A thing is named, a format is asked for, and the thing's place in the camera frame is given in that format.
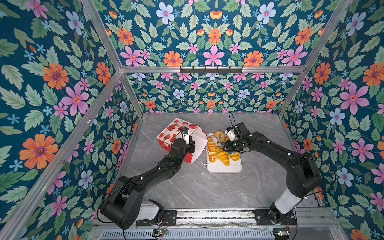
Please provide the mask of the red white paper bag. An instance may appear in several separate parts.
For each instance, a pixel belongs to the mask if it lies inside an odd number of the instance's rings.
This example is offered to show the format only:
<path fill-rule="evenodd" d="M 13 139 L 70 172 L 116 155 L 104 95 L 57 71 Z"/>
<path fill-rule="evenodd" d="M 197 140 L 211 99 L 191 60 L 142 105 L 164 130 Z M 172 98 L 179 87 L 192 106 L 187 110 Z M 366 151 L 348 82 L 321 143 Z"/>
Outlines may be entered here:
<path fill-rule="evenodd" d="M 168 126 L 157 136 L 160 146 L 170 152 L 171 145 L 176 139 L 183 139 L 187 144 L 194 142 L 195 150 L 188 153 L 185 162 L 193 164 L 205 151 L 208 143 L 208 137 L 199 125 L 195 125 L 180 118 L 175 118 Z"/>

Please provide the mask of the small yellow fake bread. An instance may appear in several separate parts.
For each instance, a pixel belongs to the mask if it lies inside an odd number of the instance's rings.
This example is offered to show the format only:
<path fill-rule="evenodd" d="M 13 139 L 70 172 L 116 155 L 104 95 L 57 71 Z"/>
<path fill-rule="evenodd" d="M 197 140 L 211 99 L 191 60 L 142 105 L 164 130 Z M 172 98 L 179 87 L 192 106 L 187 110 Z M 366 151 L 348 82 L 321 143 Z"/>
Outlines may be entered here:
<path fill-rule="evenodd" d="M 240 153 L 229 153 L 229 157 L 232 161 L 236 162 L 240 159 Z"/>

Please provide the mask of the tan ring bagel fake bread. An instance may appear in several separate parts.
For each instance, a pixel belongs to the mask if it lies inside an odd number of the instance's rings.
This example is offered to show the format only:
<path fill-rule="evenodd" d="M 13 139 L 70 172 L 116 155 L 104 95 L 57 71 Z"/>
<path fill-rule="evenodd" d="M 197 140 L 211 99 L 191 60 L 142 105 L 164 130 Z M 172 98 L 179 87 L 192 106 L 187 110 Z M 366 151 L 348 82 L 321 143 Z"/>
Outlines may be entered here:
<path fill-rule="evenodd" d="M 223 144 L 226 142 L 226 134 L 222 131 L 217 131 L 214 133 L 214 136 Z"/>

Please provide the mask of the yellow speckled fake bread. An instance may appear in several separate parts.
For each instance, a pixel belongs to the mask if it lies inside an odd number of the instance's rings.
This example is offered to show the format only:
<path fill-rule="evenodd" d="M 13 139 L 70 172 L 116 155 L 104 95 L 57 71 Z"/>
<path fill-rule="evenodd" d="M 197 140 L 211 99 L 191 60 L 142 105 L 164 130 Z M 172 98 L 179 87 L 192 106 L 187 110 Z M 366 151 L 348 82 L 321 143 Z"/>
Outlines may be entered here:
<path fill-rule="evenodd" d="M 220 146 L 216 146 L 216 158 L 222 162 L 226 167 L 230 166 L 230 157 L 227 152 Z"/>

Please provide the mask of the long striped fake bread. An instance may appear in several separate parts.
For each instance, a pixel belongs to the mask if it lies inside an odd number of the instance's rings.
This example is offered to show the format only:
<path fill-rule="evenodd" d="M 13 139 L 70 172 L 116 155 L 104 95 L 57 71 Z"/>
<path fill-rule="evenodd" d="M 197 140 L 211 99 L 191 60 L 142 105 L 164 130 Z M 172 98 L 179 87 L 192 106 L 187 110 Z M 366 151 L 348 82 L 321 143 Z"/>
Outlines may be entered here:
<path fill-rule="evenodd" d="M 217 156 L 216 156 L 216 144 L 215 144 L 215 142 L 212 140 L 212 137 L 211 137 L 211 136 L 208 137 L 207 151 L 209 152 L 209 153 L 208 153 L 208 157 L 209 157 L 209 161 L 210 161 L 210 163 L 214 163 L 214 162 L 217 160 Z"/>

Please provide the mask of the metal tongs with white tips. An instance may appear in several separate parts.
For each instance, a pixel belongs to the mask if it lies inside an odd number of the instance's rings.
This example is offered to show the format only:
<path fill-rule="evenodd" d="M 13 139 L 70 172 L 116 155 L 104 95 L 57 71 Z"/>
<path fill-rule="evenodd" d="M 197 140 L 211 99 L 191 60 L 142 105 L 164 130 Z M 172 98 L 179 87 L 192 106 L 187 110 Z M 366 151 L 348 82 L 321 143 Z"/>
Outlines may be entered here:
<path fill-rule="evenodd" d="M 216 146 L 220 146 L 221 148 L 224 147 L 224 144 L 220 142 L 215 136 L 211 136 L 212 141 L 215 143 Z"/>

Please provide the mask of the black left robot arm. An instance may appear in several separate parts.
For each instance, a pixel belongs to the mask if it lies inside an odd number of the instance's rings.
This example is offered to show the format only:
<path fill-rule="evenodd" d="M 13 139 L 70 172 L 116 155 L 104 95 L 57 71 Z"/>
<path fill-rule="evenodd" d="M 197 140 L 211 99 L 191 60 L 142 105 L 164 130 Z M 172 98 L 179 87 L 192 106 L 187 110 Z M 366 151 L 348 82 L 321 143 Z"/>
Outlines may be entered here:
<path fill-rule="evenodd" d="M 100 207 L 101 214 L 122 230 L 128 229 L 136 221 L 144 220 L 144 217 L 139 217 L 144 195 L 176 175 L 187 155 L 194 152 L 195 141 L 192 137 L 188 141 L 175 139 L 171 144 L 171 151 L 156 167 L 138 176 L 121 176 L 116 180 Z"/>

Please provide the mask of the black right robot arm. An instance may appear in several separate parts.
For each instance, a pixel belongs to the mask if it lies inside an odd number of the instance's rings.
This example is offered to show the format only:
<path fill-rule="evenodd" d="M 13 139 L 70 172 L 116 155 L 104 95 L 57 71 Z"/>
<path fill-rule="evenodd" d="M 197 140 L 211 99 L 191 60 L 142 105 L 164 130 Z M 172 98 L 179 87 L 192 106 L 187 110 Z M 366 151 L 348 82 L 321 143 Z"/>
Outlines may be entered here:
<path fill-rule="evenodd" d="M 248 152 L 255 151 L 267 156 L 286 170 L 287 187 L 271 204 L 266 215 L 275 225 L 284 223 L 294 208 L 322 182 L 316 160 L 308 153 L 291 151 L 259 132 L 251 133 L 243 122 L 228 127 L 225 135 L 229 138 L 224 143 L 225 152 L 242 154 L 245 149 Z"/>

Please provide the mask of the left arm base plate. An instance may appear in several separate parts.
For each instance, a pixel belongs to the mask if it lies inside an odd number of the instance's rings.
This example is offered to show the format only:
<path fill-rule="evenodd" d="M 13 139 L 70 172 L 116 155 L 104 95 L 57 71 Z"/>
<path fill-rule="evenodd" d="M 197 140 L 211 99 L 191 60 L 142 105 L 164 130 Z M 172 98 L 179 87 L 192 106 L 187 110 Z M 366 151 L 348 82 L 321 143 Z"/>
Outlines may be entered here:
<path fill-rule="evenodd" d="M 166 227 L 174 227 L 177 221 L 176 210 L 162 210 L 157 213 L 157 215 L 152 219 L 145 219 L 136 221 L 137 227 L 160 227 L 165 225 Z"/>

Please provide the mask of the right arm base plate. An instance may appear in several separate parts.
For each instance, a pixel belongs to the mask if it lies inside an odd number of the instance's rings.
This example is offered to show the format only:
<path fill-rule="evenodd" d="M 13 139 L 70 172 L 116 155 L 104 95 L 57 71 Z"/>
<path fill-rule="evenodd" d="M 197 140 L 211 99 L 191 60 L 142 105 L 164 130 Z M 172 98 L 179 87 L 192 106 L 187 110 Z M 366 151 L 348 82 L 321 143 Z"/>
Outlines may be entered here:
<path fill-rule="evenodd" d="M 260 209 L 253 210 L 257 225 L 259 226 L 295 226 L 297 224 L 297 218 L 294 211 L 290 211 L 287 214 L 281 214 L 278 210 Z"/>

